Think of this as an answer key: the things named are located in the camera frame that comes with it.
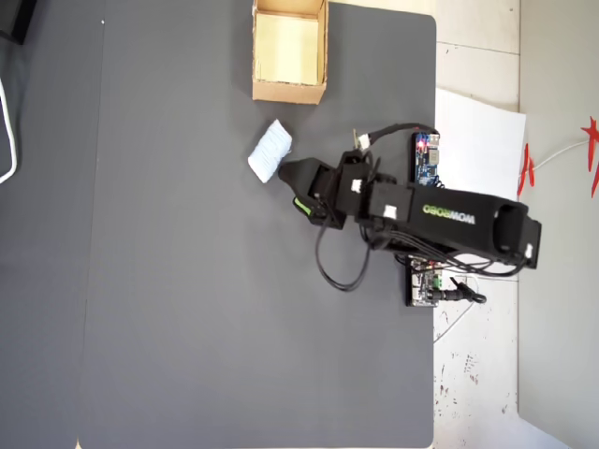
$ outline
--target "white paper sheet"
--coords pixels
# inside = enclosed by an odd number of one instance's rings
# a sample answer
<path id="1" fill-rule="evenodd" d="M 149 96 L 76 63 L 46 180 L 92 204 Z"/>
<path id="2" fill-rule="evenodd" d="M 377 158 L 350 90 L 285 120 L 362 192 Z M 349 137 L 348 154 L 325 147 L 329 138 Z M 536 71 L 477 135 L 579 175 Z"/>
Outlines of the white paper sheet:
<path id="1" fill-rule="evenodd" d="M 526 115 L 436 91 L 439 177 L 449 189 L 516 201 Z"/>

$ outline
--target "white wire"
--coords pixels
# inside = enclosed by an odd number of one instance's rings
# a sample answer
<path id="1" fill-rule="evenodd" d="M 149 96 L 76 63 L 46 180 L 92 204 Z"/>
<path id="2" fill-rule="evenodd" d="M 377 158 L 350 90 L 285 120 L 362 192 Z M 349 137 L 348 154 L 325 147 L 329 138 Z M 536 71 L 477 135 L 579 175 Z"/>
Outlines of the white wire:
<path id="1" fill-rule="evenodd" d="M 542 163 L 536 165 L 533 167 L 533 172 L 536 173 L 538 171 L 538 169 L 540 167 L 542 167 L 543 165 L 545 165 L 547 162 L 551 161 L 552 159 L 555 159 L 556 157 L 558 157 L 560 154 L 563 154 L 569 150 L 572 150 L 573 148 L 579 147 L 580 145 L 584 145 L 586 143 L 589 143 L 588 140 L 583 140 L 579 143 L 575 143 L 573 145 L 570 145 L 569 147 L 565 147 L 563 150 L 559 150 L 558 152 L 553 153 L 550 157 L 548 157 L 547 159 L 545 159 Z"/>
<path id="2" fill-rule="evenodd" d="M 478 283 L 478 277 L 477 277 L 476 275 L 474 275 L 474 274 L 468 274 L 468 275 L 463 275 L 463 276 L 461 276 L 461 277 L 462 277 L 462 278 L 466 278 L 466 279 L 468 279 L 468 278 L 472 279 L 472 280 L 473 280 L 473 281 L 476 283 L 476 292 L 477 292 L 477 293 L 479 293 L 479 292 L 480 292 L 480 283 Z M 461 319 L 462 319 L 464 316 L 466 316 L 466 313 L 468 313 L 468 312 L 471 310 L 471 308 L 472 308 L 474 305 L 475 305 L 475 303 L 474 303 L 474 302 L 473 302 L 472 304 L 470 304 L 470 305 L 469 305 L 469 306 L 466 308 L 466 310 L 465 310 L 465 311 L 463 311 L 463 312 L 461 313 L 461 315 L 460 315 L 458 318 L 456 318 L 456 321 L 454 321 L 454 322 L 451 324 L 451 326 L 449 326 L 449 327 L 446 329 L 446 331 L 445 331 L 443 334 L 441 334 L 439 337 L 437 337 L 435 340 L 433 340 L 433 341 L 432 341 L 432 344 L 435 344 L 435 343 L 437 343 L 437 342 L 438 342 L 438 341 L 440 341 L 440 340 L 441 340 L 441 339 L 442 339 L 442 338 L 443 338 L 445 335 L 447 335 L 447 334 L 449 333 L 449 331 L 450 331 L 451 329 L 453 329 L 453 328 L 456 326 L 456 324 L 457 324 L 457 323 L 459 323 L 459 322 L 460 322 L 460 320 L 461 320 Z"/>
<path id="3" fill-rule="evenodd" d="M 4 115 L 4 123 L 7 127 L 8 133 L 8 144 L 10 145 L 10 158 L 12 164 L 10 170 L 0 177 L 0 184 L 10 178 L 17 171 L 17 146 L 15 144 L 15 135 L 12 133 L 12 127 L 10 126 L 10 117 L 8 116 L 8 104 L 7 95 L 4 92 L 4 85 L 2 79 L 0 79 L 0 100 L 2 100 L 2 114 Z"/>

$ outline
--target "open cardboard box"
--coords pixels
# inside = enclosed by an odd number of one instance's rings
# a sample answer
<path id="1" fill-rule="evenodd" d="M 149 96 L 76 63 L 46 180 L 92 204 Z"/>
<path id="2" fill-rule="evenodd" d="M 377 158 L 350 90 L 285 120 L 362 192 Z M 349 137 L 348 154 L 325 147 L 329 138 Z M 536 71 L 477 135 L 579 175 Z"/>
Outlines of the open cardboard box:
<path id="1" fill-rule="evenodd" d="M 329 0 L 254 0 L 254 100 L 317 105 L 327 89 Z"/>

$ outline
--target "dark gray table mat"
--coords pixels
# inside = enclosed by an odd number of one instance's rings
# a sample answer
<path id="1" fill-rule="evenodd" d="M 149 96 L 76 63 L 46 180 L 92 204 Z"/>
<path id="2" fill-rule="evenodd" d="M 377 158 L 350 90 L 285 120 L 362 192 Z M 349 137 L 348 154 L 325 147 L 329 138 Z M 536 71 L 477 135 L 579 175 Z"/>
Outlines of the dark gray table mat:
<path id="1" fill-rule="evenodd" d="M 330 6 L 317 107 L 251 100 L 250 1 L 109 0 L 84 355 L 83 447 L 428 445 L 432 314 L 376 253 L 352 294 L 317 229 L 247 156 L 279 118 L 289 158 L 336 164 L 351 129 L 434 120 L 430 17 Z M 405 177 L 408 136 L 377 144 Z M 323 259 L 350 280 L 357 228 Z"/>
<path id="2" fill-rule="evenodd" d="M 39 0 L 0 39 L 19 141 L 0 185 L 0 447 L 74 448 L 94 199 L 103 0 Z M 10 152 L 0 118 L 0 172 Z"/>

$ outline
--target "white floor tile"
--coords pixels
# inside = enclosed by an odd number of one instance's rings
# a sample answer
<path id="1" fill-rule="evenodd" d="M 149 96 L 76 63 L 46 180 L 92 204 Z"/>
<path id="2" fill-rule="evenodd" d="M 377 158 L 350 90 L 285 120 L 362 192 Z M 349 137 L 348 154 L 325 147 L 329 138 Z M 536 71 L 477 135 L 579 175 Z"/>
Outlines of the white floor tile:
<path id="1" fill-rule="evenodd" d="M 437 40 L 519 54 L 520 0 L 437 0 Z"/>
<path id="2" fill-rule="evenodd" d="M 437 44 L 437 87 L 518 111 L 519 56 Z"/>
<path id="3" fill-rule="evenodd" d="M 474 305 L 435 344 L 432 447 L 565 449 L 518 416 L 517 283 L 479 282 L 487 304 Z M 435 310 L 435 338 L 466 307 L 461 301 Z"/>

